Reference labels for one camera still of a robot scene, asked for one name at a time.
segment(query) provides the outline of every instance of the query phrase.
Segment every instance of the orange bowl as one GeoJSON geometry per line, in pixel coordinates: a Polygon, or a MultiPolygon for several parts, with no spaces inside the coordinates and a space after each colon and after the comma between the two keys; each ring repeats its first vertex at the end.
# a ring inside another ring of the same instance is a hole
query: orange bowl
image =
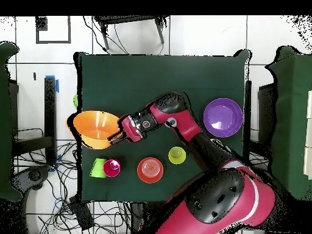
{"type": "Polygon", "coordinates": [[[119,130],[117,121],[118,117],[113,114],[90,110],[79,113],[74,118],[74,127],[89,147],[105,149],[110,146],[107,137],[119,130]]]}

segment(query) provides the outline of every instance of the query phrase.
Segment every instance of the dark green tablecloth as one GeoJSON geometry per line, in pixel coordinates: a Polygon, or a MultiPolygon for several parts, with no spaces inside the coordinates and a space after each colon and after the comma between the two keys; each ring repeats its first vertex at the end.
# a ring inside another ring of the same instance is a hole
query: dark green tablecloth
{"type": "MultiPolygon", "coordinates": [[[[121,116],[133,113],[167,91],[185,91],[192,109],[202,122],[206,105],[216,98],[231,98],[243,109],[244,65],[249,51],[235,57],[86,55],[80,53],[82,67],[82,110],[101,110],[121,116]]],[[[242,129],[224,142],[242,153],[242,129]]],[[[181,165],[168,160],[173,146],[181,146],[171,129],[163,126],[147,139],[127,141],[104,150],[82,147],[82,200],[161,201],[200,172],[191,155],[181,165]],[[121,172],[115,178],[92,178],[95,158],[117,158],[121,172]],[[163,163],[164,174],[154,184],[137,176],[137,166],[145,157],[163,163]]]]}

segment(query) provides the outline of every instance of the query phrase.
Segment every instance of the lime green cup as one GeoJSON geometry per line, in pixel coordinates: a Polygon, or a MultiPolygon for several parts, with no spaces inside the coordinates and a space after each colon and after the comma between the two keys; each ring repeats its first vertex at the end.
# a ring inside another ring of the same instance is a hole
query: lime green cup
{"type": "Polygon", "coordinates": [[[77,108],[78,107],[78,95],[75,94],[74,96],[74,106],[77,108]]]}
{"type": "Polygon", "coordinates": [[[170,149],[168,157],[169,161],[171,161],[173,164],[181,164],[186,159],[186,152],[183,148],[174,146],[170,149]]]}
{"type": "Polygon", "coordinates": [[[90,177],[106,178],[106,175],[103,170],[105,162],[106,159],[96,158],[92,166],[90,177]]]}

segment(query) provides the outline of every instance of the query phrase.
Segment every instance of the purple plate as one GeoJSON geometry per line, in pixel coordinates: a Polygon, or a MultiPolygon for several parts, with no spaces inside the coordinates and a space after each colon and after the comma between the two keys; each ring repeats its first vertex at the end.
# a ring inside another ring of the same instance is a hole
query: purple plate
{"type": "Polygon", "coordinates": [[[227,98],[211,101],[204,111],[204,124],[209,133],[216,137],[230,137],[239,131],[243,113],[239,105],[227,98]]]}

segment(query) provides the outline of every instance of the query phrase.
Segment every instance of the white tile floor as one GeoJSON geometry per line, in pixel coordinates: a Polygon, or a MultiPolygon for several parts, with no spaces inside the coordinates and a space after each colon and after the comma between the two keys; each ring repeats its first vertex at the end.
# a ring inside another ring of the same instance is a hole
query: white tile floor
{"type": "MultiPolygon", "coordinates": [[[[71,44],[36,44],[35,17],[0,17],[0,41],[11,41],[19,47],[19,53],[9,59],[10,76],[19,84],[18,112],[19,129],[39,127],[43,129],[44,99],[43,78],[54,75],[59,80],[57,93],[57,139],[58,145],[73,140],[65,127],[66,118],[75,112],[73,96],[76,93],[77,74],[73,65],[73,54],[83,51],[89,54],[105,54],[96,43],[96,38],[104,46],[102,35],[96,29],[90,16],[86,23],[93,27],[95,35],[87,28],[82,16],[71,16],[71,44]]],[[[40,32],[40,40],[67,40],[67,16],[49,16],[48,31],[40,32]]],[[[272,62],[279,46],[292,45],[304,54],[309,54],[312,44],[311,31],[305,31],[305,39],[300,37],[300,26],[285,16],[171,16],[167,27],[163,28],[165,43],[162,46],[153,20],[117,24],[118,37],[130,54],[157,55],[233,55],[240,49],[252,52],[249,79],[252,81],[251,127],[258,129],[258,87],[273,82],[273,77],[265,65],[272,62]]],[[[118,44],[115,27],[108,27],[108,36],[118,44]]],[[[122,54],[117,45],[108,40],[112,54],[122,54]]],[[[257,139],[257,131],[251,131],[252,139],[257,139]]],[[[20,138],[40,136],[39,132],[23,132],[20,138]]],[[[73,161],[71,155],[67,160],[73,161]]],[[[70,172],[75,178],[76,172],[70,172]]],[[[54,172],[48,179],[59,193],[59,179],[54,172]]],[[[69,196],[77,191],[76,180],[66,181],[69,196]]],[[[27,202],[27,220],[30,234],[39,234],[42,222],[37,215],[48,219],[55,199],[48,182],[39,191],[31,191],[27,202]]],[[[96,218],[102,209],[114,207],[112,202],[95,202],[91,207],[96,218]]],[[[96,219],[98,224],[111,224],[108,216],[96,219]]],[[[120,227],[119,233],[125,233],[120,227]]],[[[108,234],[99,229],[97,234],[108,234]]]]}

